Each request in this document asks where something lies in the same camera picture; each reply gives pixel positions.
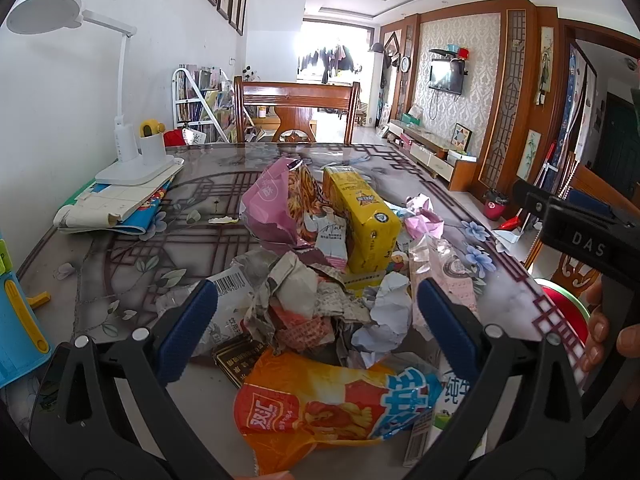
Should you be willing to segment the person's right hand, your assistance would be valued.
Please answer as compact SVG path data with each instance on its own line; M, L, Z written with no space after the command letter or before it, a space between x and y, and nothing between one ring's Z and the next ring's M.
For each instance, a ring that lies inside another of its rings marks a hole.
M586 299L594 310L588 322L588 338L585 354L580 361L583 372L589 373L604 359L604 344L610 339L611 323L602 311L603 287L597 282L589 287ZM633 325L620 331L616 339L616 349L627 359L640 356L640 327Z

